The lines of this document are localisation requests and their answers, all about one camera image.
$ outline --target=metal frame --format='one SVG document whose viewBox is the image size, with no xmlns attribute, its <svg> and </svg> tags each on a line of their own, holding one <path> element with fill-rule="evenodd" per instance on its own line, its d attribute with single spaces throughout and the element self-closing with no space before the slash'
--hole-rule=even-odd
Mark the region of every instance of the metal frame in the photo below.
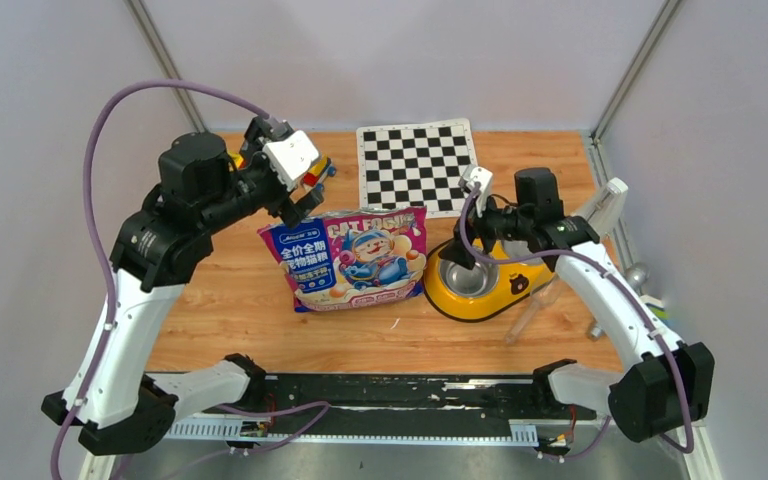
<svg viewBox="0 0 768 480">
<path fill-rule="evenodd" d="M 169 50 L 166 49 L 163 39 L 160 38 L 160 32 L 157 31 L 157 27 L 154 25 L 154 21 L 151 19 L 151 15 L 143 0 L 124 0 L 124 2 L 134 17 L 137 28 L 143 34 L 146 45 L 151 49 L 154 59 L 157 60 L 158 66 L 163 71 L 163 75 L 166 78 L 181 80 L 181 74 L 178 73 L 175 62 L 172 61 L 172 56 L 169 54 Z M 193 129 L 197 132 L 206 131 L 204 119 L 190 92 L 178 88 L 173 91 L 175 92 L 178 104 L 181 106 L 181 110 L 184 111 L 184 115 L 187 116 L 187 120 L 189 120 Z"/>
<path fill-rule="evenodd" d="M 243 422 L 266 421 L 267 418 L 246 418 L 222 413 L 197 413 L 187 417 L 169 430 L 164 440 L 221 440 L 279 442 L 289 435 L 268 434 L 248 436 Z M 441 437 L 392 435 L 317 435 L 305 434 L 297 438 L 302 443 L 351 443 L 373 445 L 477 445 L 492 447 L 536 447 L 537 427 L 525 420 L 509 420 L 511 433 L 496 437 Z"/>
<path fill-rule="evenodd" d="M 124 2 L 131 11 L 137 27 L 143 34 L 147 45 L 151 49 L 152 54 L 157 60 L 164 75 L 167 78 L 180 79 L 181 76 L 172 61 L 172 57 L 166 49 L 143 0 L 124 0 Z M 582 143 L 587 154 L 588 164 L 591 173 L 593 174 L 593 179 L 598 187 L 604 185 L 611 178 L 610 162 L 606 158 L 602 146 L 602 138 L 610 128 L 611 122 L 617 111 L 621 107 L 631 88 L 634 86 L 640 72 L 645 67 L 652 52 L 663 36 L 664 31 L 668 27 L 670 21 L 675 17 L 675 14 L 682 3 L 683 0 L 664 1 L 628 69 L 617 85 L 605 110 L 602 112 L 596 127 L 593 131 L 581 132 Z M 175 96 L 193 128 L 197 131 L 205 131 L 206 127 L 204 120 L 190 93 L 183 90 L 175 90 Z M 627 227 L 622 219 L 620 219 L 617 227 L 610 235 L 614 241 L 621 265 L 623 268 L 627 268 L 634 263 L 636 252 L 627 234 Z M 684 441 L 683 433 L 683 431 L 679 430 L 679 441 Z M 690 478 L 692 480 L 722 478 L 705 425 L 694 426 L 694 434 L 697 438 L 697 448 L 691 455 L 683 456 Z M 313 438 L 308 439 L 308 441 L 316 440 L 317 439 Z M 88 453 L 79 478 L 82 480 L 107 478 L 113 468 L 113 459 L 114 457 L 95 457 Z"/>
<path fill-rule="evenodd" d="M 662 34 L 666 30 L 670 23 L 670 20 L 675 16 L 678 7 L 682 4 L 683 0 L 666 0 L 661 5 L 661 10 L 658 15 L 655 16 L 655 21 L 652 26 L 649 27 L 649 31 L 646 32 L 646 36 L 643 38 L 643 42 L 640 44 L 640 48 L 637 49 L 637 53 L 634 54 L 634 58 L 631 60 L 631 64 L 628 66 L 625 75 L 623 75 L 620 84 L 617 85 L 617 89 L 614 91 L 614 95 L 608 102 L 608 106 L 602 112 L 602 116 L 599 118 L 599 122 L 596 124 L 596 128 L 593 130 L 592 138 L 598 145 L 599 140 L 605 135 L 608 127 L 611 125 L 611 121 L 614 119 L 617 110 L 622 105 L 631 87 L 634 85 L 637 76 L 643 67 L 646 65 L 646 61 L 649 60 L 649 56 L 661 39 Z"/>
<path fill-rule="evenodd" d="M 610 168 L 610 162 L 608 161 L 605 150 L 602 146 L 602 138 L 611 126 L 611 122 L 614 116 L 617 114 L 620 106 L 625 100 L 628 92 L 634 86 L 640 72 L 652 55 L 655 47 L 658 45 L 664 31 L 670 24 L 670 21 L 675 18 L 675 14 L 678 8 L 682 5 L 684 0 L 665 0 L 658 14 L 655 16 L 655 20 L 649 27 L 649 31 L 646 32 L 646 36 L 634 54 L 634 58 L 628 66 L 625 74 L 617 85 L 614 94 L 608 101 L 608 105 L 599 117 L 599 122 L 592 132 L 581 132 L 581 141 L 584 144 L 584 150 L 587 154 L 587 161 L 590 164 L 590 172 L 593 174 L 593 180 L 596 182 L 597 187 L 602 187 L 613 175 Z M 619 257 L 620 265 L 623 269 L 630 267 L 637 260 L 637 250 L 631 242 L 631 238 L 628 235 L 628 227 L 625 221 L 620 217 L 617 222 L 616 228 L 611 231 L 611 240 L 614 242 L 617 255 Z"/>
</svg>

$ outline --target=white wall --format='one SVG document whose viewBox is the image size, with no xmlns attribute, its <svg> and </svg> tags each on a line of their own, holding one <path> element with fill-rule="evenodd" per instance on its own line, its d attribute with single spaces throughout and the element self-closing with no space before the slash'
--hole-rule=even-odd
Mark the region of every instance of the white wall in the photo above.
<svg viewBox="0 0 768 480">
<path fill-rule="evenodd" d="M 181 75 L 301 127 L 595 126 L 662 0 L 147 0 Z M 208 125 L 245 128 L 197 99 Z"/>
<path fill-rule="evenodd" d="M 654 290 L 717 360 L 724 478 L 768 478 L 768 4 L 685 2 L 605 147 Z"/>
<path fill-rule="evenodd" d="M 110 95 L 158 75 L 121 1 L 0 1 L 0 479 L 47 478 L 56 428 L 39 405 L 71 380 L 103 301 L 81 208 L 86 137 Z M 108 248 L 187 124 L 155 91 L 109 127 L 95 182 Z M 83 449 L 76 434 L 67 444 L 75 478 Z"/>
</svg>

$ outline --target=checkerboard pattern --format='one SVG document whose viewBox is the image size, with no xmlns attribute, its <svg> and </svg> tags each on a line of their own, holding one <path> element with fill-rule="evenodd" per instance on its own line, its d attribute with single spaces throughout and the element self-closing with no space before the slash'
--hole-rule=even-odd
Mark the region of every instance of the checkerboard pattern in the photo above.
<svg viewBox="0 0 768 480">
<path fill-rule="evenodd" d="M 429 217 L 460 214 L 466 194 L 458 181 L 477 164 L 465 119 L 362 128 L 358 162 L 362 207 L 425 205 Z"/>
</svg>

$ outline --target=wooden table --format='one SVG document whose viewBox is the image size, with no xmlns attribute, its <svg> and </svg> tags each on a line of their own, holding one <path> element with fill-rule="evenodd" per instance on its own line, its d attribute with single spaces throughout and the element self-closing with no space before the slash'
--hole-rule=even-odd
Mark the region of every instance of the wooden table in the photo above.
<svg viewBox="0 0 768 480">
<path fill-rule="evenodd" d="M 355 134 L 310 136 L 339 169 L 326 183 L 326 201 L 317 211 L 357 208 Z M 224 137 L 229 147 L 239 148 L 241 134 Z M 553 170 L 567 211 L 595 190 L 578 133 L 475 133 L 473 139 L 479 164 L 495 174 L 496 193 L 515 197 L 514 172 L 531 166 Z M 454 221 L 428 220 L 429 250 L 450 237 Z M 273 222 L 260 213 L 214 237 L 215 251 L 199 265 L 164 323 L 148 370 L 203 368 L 233 352 L 250 355 L 268 372 L 530 373 L 562 358 L 621 369 L 607 338 L 585 337 L 591 316 L 569 289 L 511 346 L 503 337 L 525 303 L 479 324 L 443 317 L 424 296 L 363 309 L 295 313 L 283 273 L 256 234 Z"/>
</svg>

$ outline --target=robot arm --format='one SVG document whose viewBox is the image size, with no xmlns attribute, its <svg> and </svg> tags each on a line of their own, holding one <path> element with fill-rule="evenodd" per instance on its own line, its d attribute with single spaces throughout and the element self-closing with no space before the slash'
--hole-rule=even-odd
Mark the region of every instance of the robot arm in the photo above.
<svg viewBox="0 0 768 480">
<path fill-rule="evenodd" d="M 541 389 L 539 401 L 576 404 L 614 417 L 619 429 L 632 441 L 640 442 L 679 427 L 682 415 L 676 379 L 666 355 L 672 355 L 681 375 L 692 420 L 704 418 L 713 376 L 714 358 L 702 343 L 686 345 L 654 314 L 650 332 L 639 311 L 649 312 L 636 294 L 630 303 L 611 278 L 628 292 L 627 284 L 608 256 L 600 237 L 613 227 L 625 201 L 627 187 L 614 179 L 576 214 L 564 215 L 558 197 L 557 180 L 546 168 L 517 172 L 517 205 L 497 207 L 490 197 L 492 174 L 481 167 L 464 173 L 462 186 L 471 191 L 481 185 L 475 207 L 469 213 L 468 240 L 480 238 L 485 253 L 499 240 L 528 242 L 532 252 L 568 250 L 594 260 L 605 273 L 570 255 L 551 255 L 543 260 L 550 270 L 581 297 L 599 325 L 610 337 L 623 372 L 607 372 L 584 367 L 574 360 L 562 360 L 534 371 L 534 381 Z M 465 268 L 472 268 L 476 258 L 455 238 L 443 250 L 443 258 Z M 656 342 L 660 335 L 669 352 Z"/>
<path fill-rule="evenodd" d="M 143 452 L 182 418 L 262 397 L 265 372 L 239 354 L 174 379 L 144 374 L 169 310 L 198 263 L 213 251 L 213 234 L 260 209 L 292 228 L 323 201 L 321 189 L 298 202 L 290 198 L 320 159 L 304 132 L 256 117 L 240 153 L 246 163 L 237 169 L 225 142 L 214 134 L 176 139 L 158 161 L 160 183 L 119 231 L 111 253 L 115 322 L 105 324 L 105 303 L 74 379 L 42 405 L 58 424 L 80 405 L 73 425 L 82 426 L 79 441 L 94 455 Z M 112 332 L 101 363 L 85 398 L 77 398 L 105 328 Z"/>
</svg>

